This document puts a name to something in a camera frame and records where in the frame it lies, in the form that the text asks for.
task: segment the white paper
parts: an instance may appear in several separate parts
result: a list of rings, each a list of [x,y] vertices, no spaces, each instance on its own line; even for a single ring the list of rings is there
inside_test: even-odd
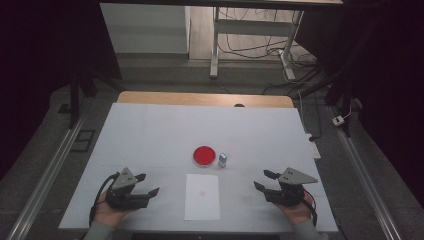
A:
[[[219,220],[220,218],[218,177],[187,174],[184,220]]]

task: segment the red disc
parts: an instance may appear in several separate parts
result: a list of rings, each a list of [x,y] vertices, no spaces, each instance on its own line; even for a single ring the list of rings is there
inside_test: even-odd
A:
[[[200,166],[208,166],[215,160],[215,151],[208,146],[201,146],[194,151],[193,157]]]

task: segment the table leg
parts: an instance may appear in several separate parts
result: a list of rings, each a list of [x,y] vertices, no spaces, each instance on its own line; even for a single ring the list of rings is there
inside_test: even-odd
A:
[[[297,29],[299,28],[300,19],[302,18],[303,11],[295,11],[293,17],[293,25],[290,30],[290,34],[287,38],[286,46],[284,47],[284,51],[280,54],[281,61],[283,62],[284,71],[286,72],[286,76],[288,80],[295,80],[293,69],[290,66],[289,54],[290,49],[292,47],[294,37],[296,36]]]
[[[212,45],[210,78],[218,77],[218,29],[219,29],[219,7],[216,7],[214,22],[213,22],[213,45]]]

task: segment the desk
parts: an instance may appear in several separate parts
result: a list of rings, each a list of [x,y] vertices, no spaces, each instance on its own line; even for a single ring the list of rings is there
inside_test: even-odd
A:
[[[234,108],[234,103],[263,107]],[[317,229],[337,231],[299,114],[292,106],[290,99],[281,96],[122,93],[109,112],[59,227],[87,229],[87,214],[101,183],[128,166],[134,174],[147,174],[134,194],[156,187],[160,191],[146,209],[127,216],[120,228],[134,232],[287,232],[289,223],[265,201],[253,181],[278,188],[263,170],[283,172],[293,167],[319,180],[305,185],[317,202]],[[192,154],[201,145],[211,146],[217,154],[226,153],[227,166],[222,169],[215,160],[208,168],[197,167]],[[189,173],[218,176],[220,220],[184,221]]]

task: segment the person's left hand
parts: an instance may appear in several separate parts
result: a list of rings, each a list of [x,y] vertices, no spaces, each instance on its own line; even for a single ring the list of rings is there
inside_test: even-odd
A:
[[[99,197],[96,205],[96,214],[94,215],[94,220],[111,227],[116,227],[125,215],[135,210],[120,211],[111,208],[109,204],[105,202],[106,192],[107,191],[103,192]]]

